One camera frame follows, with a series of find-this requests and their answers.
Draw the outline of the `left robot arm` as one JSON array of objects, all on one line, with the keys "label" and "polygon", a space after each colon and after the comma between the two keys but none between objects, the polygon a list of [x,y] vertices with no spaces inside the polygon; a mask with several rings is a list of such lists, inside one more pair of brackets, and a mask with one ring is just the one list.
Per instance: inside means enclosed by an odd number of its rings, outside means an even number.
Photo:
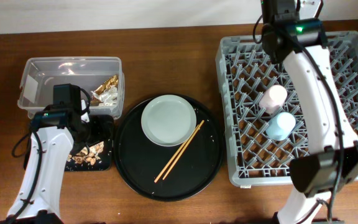
[{"label": "left robot arm", "polygon": [[60,192],[68,155],[83,149],[91,128],[84,89],[72,84],[53,88],[53,103],[37,112],[27,138],[30,156],[19,193],[4,223],[61,223]]}]

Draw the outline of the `peanut shells and rice scraps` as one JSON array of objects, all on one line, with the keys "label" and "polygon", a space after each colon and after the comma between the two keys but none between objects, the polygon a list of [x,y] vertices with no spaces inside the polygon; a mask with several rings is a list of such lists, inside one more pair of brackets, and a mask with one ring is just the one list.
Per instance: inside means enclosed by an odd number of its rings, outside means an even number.
[{"label": "peanut shells and rice scraps", "polygon": [[99,142],[93,146],[85,146],[74,156],[69,154],[67,157],[67,162],[74,162],[75,164],[88,164],[89,166],[93,166],[97,162],[101,162],[101,154],[103,151],[103,142]]}]

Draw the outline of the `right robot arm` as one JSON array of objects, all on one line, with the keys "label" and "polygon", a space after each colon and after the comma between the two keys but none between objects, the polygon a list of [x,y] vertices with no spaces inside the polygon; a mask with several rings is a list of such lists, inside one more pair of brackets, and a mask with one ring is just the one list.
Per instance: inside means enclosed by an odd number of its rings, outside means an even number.
[{"label": "right robot arm", "polygon": [[265,0],[262,47],[283,64],[295,87],[306,123],[308,156],[290,162],[293,190],[273,216],[275,223],[312,223],[336,194],[358,176],[358,136],[342,107],[330,67],[328,40],[317,16],[301,19],[301,2]]}]

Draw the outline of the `pink cup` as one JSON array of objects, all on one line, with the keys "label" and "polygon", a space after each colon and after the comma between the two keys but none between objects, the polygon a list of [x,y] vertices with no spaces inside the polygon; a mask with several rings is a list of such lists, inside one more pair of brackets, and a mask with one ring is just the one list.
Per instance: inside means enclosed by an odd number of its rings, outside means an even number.
[{"label": "pink cup", "polygon": [[281,108],[287,98],[287,90],[284,86],[273,85],[267,89],[259,101],[259,106],[265,108],[268,114],[274,114]]}]

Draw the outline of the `white tissue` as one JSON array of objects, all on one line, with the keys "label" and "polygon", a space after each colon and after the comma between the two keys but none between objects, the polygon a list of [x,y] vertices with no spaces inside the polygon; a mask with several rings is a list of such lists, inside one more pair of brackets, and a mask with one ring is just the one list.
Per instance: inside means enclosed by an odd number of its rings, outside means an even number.
[{"label": "white tissue", "polygon": [[114,106],[117,103],[118,89],[113,86],[98,94],[92,91],[91,106]]}]

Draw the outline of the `blue cup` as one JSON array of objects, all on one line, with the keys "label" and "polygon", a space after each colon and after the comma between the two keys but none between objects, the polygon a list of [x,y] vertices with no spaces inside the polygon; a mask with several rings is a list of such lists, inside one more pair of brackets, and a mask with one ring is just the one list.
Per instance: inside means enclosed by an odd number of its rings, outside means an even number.
[{"label": "blue cup", "polygon": [[268,122],[265,132],[269,138],[282,141],[290,135],[295,125],[295,117],[291,113],[282,112]]}]

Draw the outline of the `wooden chopstick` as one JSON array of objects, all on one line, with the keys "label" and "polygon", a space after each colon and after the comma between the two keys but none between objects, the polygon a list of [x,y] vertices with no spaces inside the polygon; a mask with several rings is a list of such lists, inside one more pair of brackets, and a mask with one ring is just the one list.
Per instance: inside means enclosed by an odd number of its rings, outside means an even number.
[{"label": "wooden chopstick", "polygon": [[156,184],[160,179],[165,180],[171,170],[175,167],[178,160],[181,158],[182,154],[186,150],[186,148],[189,146],[189,144],[192,142],[193,138],[196,136],[198,131],[201,129],[202,125],[204,124],[204,120],[200,122],[199,125],[195,128],[191,136],[177,149],[177,151],[174,153],[174,155],[170,158],[170,160],[167,162],[165,167],[161,170],[161,172],[158,174],[158,176],[154,179],[154,183]]},{"label": "wooden chopstick", "polygon": [[180,148],[178,149],[178,153],[176,153],[173,156],[173,159],[171,159],[168,162],[169,168],[166,171],[166,173],[164,174],[164,176],[162,177],[163,180],[165,180],[167,178],[167,176],[169,175],[171,170],[175,167],[176,163],[179,161],[179,159],[181,158],[181,156],[183,155],[183,153],[185,152],[185,150],[189,146],[190,142],[192,142],[193,138],[196,136],[197,132],[201,129],[203,124],[204,124],[204,120],[202,120],[202,122],[200,122],[200,124],[197,125],[197,127],[193,131],[193,134],[190,136],[190,138],[184,142],[184,145],[180,146]]}]

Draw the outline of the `grey ceramic plate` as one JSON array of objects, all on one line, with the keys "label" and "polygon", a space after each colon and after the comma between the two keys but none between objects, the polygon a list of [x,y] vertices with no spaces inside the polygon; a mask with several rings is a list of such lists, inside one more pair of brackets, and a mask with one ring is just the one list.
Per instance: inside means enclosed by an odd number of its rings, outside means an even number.
[{"label": "grey ceramic plate", "polygon": [[162,95],[146,104],[141,127],[146,137],[163,147],[185,142],[196,127],[196,113],[190,102],[177,95]]}]

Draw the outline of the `gold foil wrapper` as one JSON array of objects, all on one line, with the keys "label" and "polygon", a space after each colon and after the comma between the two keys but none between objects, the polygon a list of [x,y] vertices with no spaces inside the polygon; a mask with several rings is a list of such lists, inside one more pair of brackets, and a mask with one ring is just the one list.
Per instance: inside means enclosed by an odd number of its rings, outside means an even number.
[{"label": "gold foil wrapper", "polygon": [[95,91],[92,91],[92,98],[96,99],[96,96],[101,95],[102,93],[104,93],[105,91],[110,90],[112,87],[117,87],[119,82],[119,77],[118,75],[114,75],[110,78],[108,78],[103,84],[101,84],[99,87],[97,87],[97,89]]}]

